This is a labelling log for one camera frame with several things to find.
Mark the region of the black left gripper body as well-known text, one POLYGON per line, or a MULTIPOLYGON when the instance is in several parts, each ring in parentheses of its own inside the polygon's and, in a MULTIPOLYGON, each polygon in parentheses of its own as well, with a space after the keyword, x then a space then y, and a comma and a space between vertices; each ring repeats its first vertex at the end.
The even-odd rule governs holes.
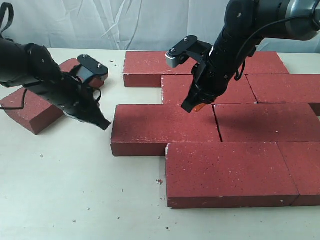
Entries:
POLYGON ((100 110, 101 90, 83 84, 77 77, 64 74, 51 87, 49 101, 74 118, 80 112, 100 110))

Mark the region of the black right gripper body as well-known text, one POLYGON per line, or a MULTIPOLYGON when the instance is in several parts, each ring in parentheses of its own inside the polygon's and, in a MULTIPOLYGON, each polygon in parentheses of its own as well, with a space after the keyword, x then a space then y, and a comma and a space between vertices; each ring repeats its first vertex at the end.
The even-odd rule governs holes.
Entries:
POLYGON ((191 73, 193 75, 191 84, 192 103, 214 103, 217 98, 226 92, 233 77, 230 72, 211 69, 210 64, 205 61, 197 62, 191 73))

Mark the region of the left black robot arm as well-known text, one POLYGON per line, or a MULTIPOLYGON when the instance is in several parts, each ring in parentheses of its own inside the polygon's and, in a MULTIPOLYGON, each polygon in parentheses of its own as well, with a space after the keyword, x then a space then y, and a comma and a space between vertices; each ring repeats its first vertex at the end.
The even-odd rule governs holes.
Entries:
POLYGON ((46 47, 1 39, 0 84, 6 88, 22 86, 66 116, 105 131, 111 123, 100 110, 100 99, 94 97, 98 88, 90 83, 109 70, 87 54, 77 60, 79 64, 71 71, 62 71, 46 47))

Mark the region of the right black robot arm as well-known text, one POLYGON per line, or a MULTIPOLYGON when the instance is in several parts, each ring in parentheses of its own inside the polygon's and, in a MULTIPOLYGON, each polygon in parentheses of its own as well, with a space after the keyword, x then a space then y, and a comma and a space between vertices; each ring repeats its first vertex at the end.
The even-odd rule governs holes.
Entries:
POLYGON ((193 81, 181 107, 188 113, 210 105, 225 93, 231 79, 239 80, 246 58, 265 38, 308 41, 320 30, 318 0, 231 0, 224 27, 214 45, 188 36, 176 46, 178 59, 197 61, 193 81))

